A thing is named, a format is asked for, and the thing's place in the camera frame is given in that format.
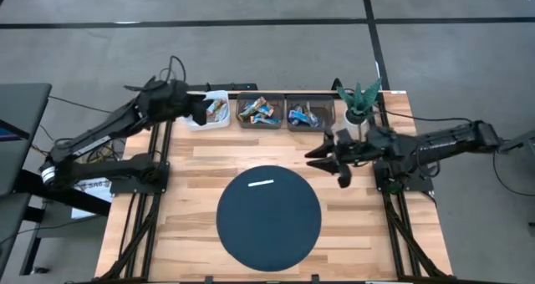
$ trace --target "concrete floor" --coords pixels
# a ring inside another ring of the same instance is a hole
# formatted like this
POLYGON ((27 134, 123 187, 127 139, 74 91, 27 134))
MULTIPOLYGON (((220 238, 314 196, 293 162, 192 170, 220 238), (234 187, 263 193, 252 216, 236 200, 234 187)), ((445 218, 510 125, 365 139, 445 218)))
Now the concrete floor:
MULTIPOLYGON (((376 18, 535 16, 535 0, 371 1, 376 18)), ((0 23, 236 18, 365 18, 365 11, 363 0, 5 0, 0 7, 0 23)), ((379 25, 378 31, 390 87, 408 91, 414 115, 484 119, 504 138, 533 129, 535 24, 379 25)), ((347 86, 376 78, 366 25, 0 30, 0 49, 1 83, 49 82, 53 95, 101 109, 129 99, 122 85, 143 84, 171 54, 185 62, 190 84, 328 89, 335 77, 347 86)), ((103 118, 51 100, 42 125, 54 138, 70 137, 103 118)), ((417 122, 420 132, 449 125, 417 122)), ((34 142, 51 146, 40 131, 34 142)), ((31 153, 26 168, 40 163, 31 153)), ((497 163, 514 190, 535 193, 532 161, 522 151, 497 163)), ((531 283, 535 236, 527 223, 535 221, 535 200, 501 187, 490 155, 445 160, 434 184, 455 274, 531 283)), ((17 239, 2 284, 93 276, 101 236, 44 240, 37 263, 51 273, 18 276, 29 237, 17 239)))

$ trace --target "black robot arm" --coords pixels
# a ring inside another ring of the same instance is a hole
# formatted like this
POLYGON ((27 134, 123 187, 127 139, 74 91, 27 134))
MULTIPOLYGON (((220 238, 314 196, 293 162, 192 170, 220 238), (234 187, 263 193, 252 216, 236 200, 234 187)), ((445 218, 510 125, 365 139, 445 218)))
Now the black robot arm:
POLYGON ((426 168, 424 165, 464 152, 492 153, 502 143, 492 125, 483 121, 417 136, 373 127, 366 134, 365 142, 351 139, 346 129, 336 135, 337 143, 332 133, 325 133, 324 144, 305 156, 323 158, 307 164, 332 174, 340 173, 339 184, 342 188, 349 186, 351 181, 347 164, 359 166, 362 162, 382 160, 389 167, 384 176, 402 182, 417 169, 426 168))
POLYGON ((78 180, 118 175, 155 180, 157 163, 150 154, 135 155, 119 162, 80 164, 74 161, 110 140, 130 137, 180 116, 191 114, 198 124, 205 124, 206 108, 213 101, 203 100, 204 95, 188 94, 188 85, 177 80, 167 83, 152 78, 144 87, 130 87, 130 90, 139 93, 104 122, 78 137, 58 141, 49 151, 39 168, 45 185, 57 189, 71 186, 78 180))

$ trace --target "dark blue circular mat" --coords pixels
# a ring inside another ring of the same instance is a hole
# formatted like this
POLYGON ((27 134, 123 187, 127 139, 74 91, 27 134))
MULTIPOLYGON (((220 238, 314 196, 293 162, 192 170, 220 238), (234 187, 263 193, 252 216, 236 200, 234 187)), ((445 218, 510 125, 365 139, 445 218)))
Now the dark blue circular mat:
POLYGON ((279 166, 242 172, 223 191, 217 232, 244 266, 281 271, 313 249, 321 228, 318 197, 307 181, 279 166))

